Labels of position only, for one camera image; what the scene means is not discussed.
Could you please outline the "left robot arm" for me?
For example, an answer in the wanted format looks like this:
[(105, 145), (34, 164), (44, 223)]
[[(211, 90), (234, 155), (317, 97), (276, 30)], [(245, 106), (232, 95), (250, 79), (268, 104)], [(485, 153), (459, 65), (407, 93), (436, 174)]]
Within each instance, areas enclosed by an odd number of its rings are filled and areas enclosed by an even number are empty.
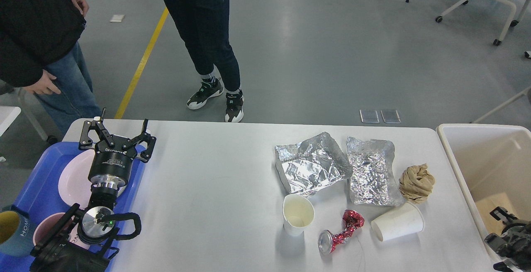
[(118, 191), (128, 185), (135, 159), (147, 163), (156, 144), (144, 119), (134, 138), (110, 134), (105, 111), (85, 121), (78, 149), (93, 150), (88, 180), (91, 196), (85, 208), (75, 203), (38, 241), (30, 255), (31, 272), (104, 272), (119, 249), (115, 240), (131, 240), (141, 233), (136, 213), (116, 213)]

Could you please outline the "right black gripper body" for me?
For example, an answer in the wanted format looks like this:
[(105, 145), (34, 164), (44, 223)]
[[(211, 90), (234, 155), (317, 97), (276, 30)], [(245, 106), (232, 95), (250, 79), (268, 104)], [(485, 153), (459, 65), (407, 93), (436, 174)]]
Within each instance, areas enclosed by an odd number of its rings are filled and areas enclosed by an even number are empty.
[(485, 243), (498, 256), (506, 258), (519, 270), (531, 268), (530, 223), (514, 223), (506, 228), (503, 236), (491, 233), (484, 239)]

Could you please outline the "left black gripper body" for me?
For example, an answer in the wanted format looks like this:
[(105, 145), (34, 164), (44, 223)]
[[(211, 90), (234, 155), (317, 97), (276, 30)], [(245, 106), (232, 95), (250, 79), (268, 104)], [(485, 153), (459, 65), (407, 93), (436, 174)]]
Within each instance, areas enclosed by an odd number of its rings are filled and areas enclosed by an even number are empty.
[(133, 160), (138, 152), (134, 147), (122, 151), (108, 147), (95, 147), (95, 156), (88, 180), (93, 188), (121, 189), (129, 183)]

